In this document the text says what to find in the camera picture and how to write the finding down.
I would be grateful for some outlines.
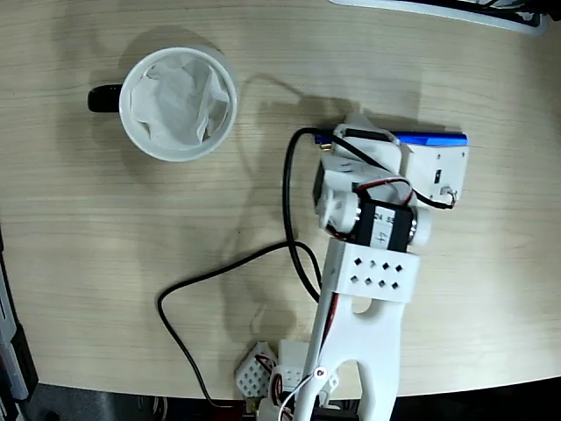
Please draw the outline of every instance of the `blue component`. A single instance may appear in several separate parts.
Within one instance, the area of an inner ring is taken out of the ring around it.
[[[469,139],[463,133],[392,132],[402,143],[423,146],[467,146]]]
[[[316,136],[314,136],[316,145],[330,145],[331,141],[329,139],[327,139],[325,136],[322,136],[321,134],[317,134]]]

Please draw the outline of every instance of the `floor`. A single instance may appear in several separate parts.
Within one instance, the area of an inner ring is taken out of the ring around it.
[[[533,421],[557,419],[561,378],[504,388],[399,398],[391,421]],[[356,411],[358,401],[338,401]],[[203,400],[158,399],[40,384],[24,406],[29,421],[234,421],[253,420],[241,410],[224,412]]]

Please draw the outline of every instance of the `wood grain surface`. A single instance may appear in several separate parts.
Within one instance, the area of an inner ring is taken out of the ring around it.
[[[561,375],[561,57],[540,38],[326,0],[6,0],[0,17],[0,223],[40,380],[200,396],[154,306],[165,286],[283,239],[289,136],[363,111],[389,129],[461,129],[465,195],[437,211],[403,321],[401,394]],[[164,46],[220,49],[240,112],[211,155],[143,155],[88,91]],[[294,170],[299,239],[323,260],[319,151]],[[279,251],[175,293],[172,323],[216,398],[259,339],[309,337],[315,305]],[[339,397],[357,397],[352,365]]]

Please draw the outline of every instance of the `black wire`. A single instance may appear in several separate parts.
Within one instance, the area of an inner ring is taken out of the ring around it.
[[[196,380],[199,382],[199,386],[201,386],[201,391],[202,391],[202,394],[204,395],[205,399],[215,408],[231,409],[231,408],[234,408],[234,407],[233,406],[218,405],[210,397],[209,391],[207,390],[207,387],[204,383],[204,379],[202,378],[201,370],[199,370],[199,367],[196,365],[195,359],[193,358],[193,356],[191,355],[191,353],[189,352],[189,350],[187,349],[185,344],[183,344],[183,342],[181,341],[181,338],[179,337],[179,335],[177,334],[175,329],[169,323],[169,320],[167,320],[166,313],[164,312],[164,307],[163,307],[164,299],[178,289],[185,288],[185,287],[188,287],[189,285],[193,285],[195,283],[205,281],[205,280],[213,278],[215,276],[225,274],[226,272],[229,272],[233,269],[239,268],[240,266],[243,266],[244,264],[249,263],[252,260],[258,259],[259,257],[262,257],[265,254],[274,252],[276,250],[280,250],[280,249],[282,249],[284,247],[287,247],[287,246],[288,246],[287,241],[283,241],[281,243],[277,243],[277,244],[273,244],[271,246],[267,246],[265,248],[262,248],[258,252],[255,252],[253,254],[250,254],[247,257],[244,257],[244,259],[235,261],[235,262],[231,263],[230,265],[225,266],[224,268],[219,268],[219,269],[216,269],[216,270],[212,270],[212,271],[210,271],[206,274],[198,275],[198,276],[195,276],[193,278],[186,279],[185,281],[177,282],[174,285],[171,285],[171,286],[167,287],[166,289],[164,289],[158,295],[158,298],[156,300],[156,308],[158,310],[158,314],[160,315],[160,319],[161,319],[162,323],[164,324],[167,331],[169,332],[169,334],[174,339],[175,343],[183,351],[183,355],[185,355],[185,358],[187,358],[187,360],[189,361],[189,364],[191,364],[191,367],[193,368],[193,371],[195,372]],[[295,241],[294,246],[295,247],[300,247],[304,252],[306,252],[308,254],[309,259],[312,261],[312,265],[314,266],[314,271],[316,273],[317,281],[320,282],[321,270],[319,268],[319,264],[317,263],[317,259],[316,259],[316,256],[314,255],[314,252],[312,252],[312,250],[308,246],[301,243],[300,241]]]

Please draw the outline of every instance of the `white mug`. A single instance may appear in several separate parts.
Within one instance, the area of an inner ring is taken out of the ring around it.
[[[183,149],[163,147],[150,139],[150,133],[131,113],[131,93],[140,78],[154,63],[176,54],[193,54],[206,61],[224,81],[231,99],[230,109],[221,126],[200,145]],[[175,46],[147,55],[139,61],[124,79],[122,85],[103,85],[88,94],[88,108],[93,112],[118,112],[126,134],[145,153],[163,161],[192,161],[214,151],[228,136],[238,113],[238,90],[230,63],[217,50],[206,46]]]

